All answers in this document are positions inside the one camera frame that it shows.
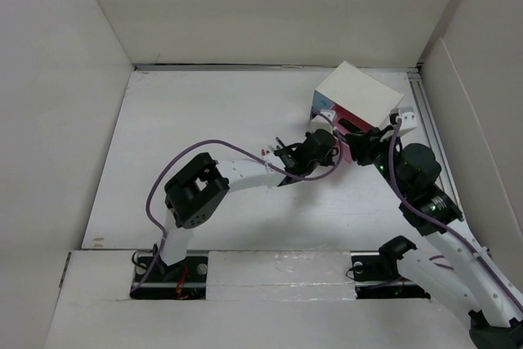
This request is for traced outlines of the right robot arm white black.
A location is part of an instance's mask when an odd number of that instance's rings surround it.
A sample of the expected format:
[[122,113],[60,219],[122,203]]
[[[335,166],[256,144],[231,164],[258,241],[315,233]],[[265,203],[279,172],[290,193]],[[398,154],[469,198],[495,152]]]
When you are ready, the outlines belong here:
[[373,165],[400,200],[405,220],[448,262],[444,269],[404,236],[382,245],[378,269],[415,283],[450,311],[477,348],[522,346],[522,293],[472,234],[457,204],[436,185],[441,166],[419,143],[402,145],[399,123],[344,137],[354,162]]

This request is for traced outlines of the white drawer organizer box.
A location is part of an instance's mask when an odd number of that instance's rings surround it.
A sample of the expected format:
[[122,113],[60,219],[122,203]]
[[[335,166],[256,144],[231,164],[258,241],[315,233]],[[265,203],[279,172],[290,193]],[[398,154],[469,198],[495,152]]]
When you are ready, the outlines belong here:
[[338,125],[346,120],[361,131],[384,124],[404,95],[354,65],[342,62],[315,89],[334,102]]

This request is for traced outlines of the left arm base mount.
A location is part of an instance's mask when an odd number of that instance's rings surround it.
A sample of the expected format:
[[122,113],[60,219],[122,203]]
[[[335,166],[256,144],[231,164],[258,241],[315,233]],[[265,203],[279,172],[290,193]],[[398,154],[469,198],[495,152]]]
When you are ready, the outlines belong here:
[[206,298],[209,253],[189,253],[173,266],[161,260],[147,269],[154,259],[152,252],[135,251],[132,255],[134,276],[130,298],[134,300],[204,300]]

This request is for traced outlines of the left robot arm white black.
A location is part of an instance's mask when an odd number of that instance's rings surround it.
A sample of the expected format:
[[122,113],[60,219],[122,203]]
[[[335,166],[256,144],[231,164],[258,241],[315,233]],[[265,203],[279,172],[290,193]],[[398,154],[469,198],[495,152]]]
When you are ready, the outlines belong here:
[[192,232],[207,222],[228,195],[241,190],[288,186],[328,176],[314,176],[319,168],[333,171],[342,159],[335,136],[324,129],[308,132],[305,140],[282,145],[263,157],[216,160],[197,154],[164,186],[165,204],[172,214],[154,271],[163,280],[176,279],[186,258]]

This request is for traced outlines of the blue drawer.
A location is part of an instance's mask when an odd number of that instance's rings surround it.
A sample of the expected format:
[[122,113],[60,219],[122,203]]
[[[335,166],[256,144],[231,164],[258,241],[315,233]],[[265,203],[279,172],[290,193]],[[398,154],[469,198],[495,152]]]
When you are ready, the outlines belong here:
[[310,118],[313,119],[322,110],[331,110],[334,107],[334,102],[330,100],[323,93],[315,90],[311,102]]

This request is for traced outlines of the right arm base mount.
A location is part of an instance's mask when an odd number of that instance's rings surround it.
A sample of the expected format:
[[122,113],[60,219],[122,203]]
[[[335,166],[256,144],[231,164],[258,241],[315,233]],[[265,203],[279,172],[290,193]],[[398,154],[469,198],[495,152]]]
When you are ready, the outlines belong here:
[[407,251],[415,250],[415,244],[404,236],[382,245],[378,251],[351,252],[351,267],[346,277],[355,283],[358,300],[430,299],[424,289],[401,276],[397,262]]

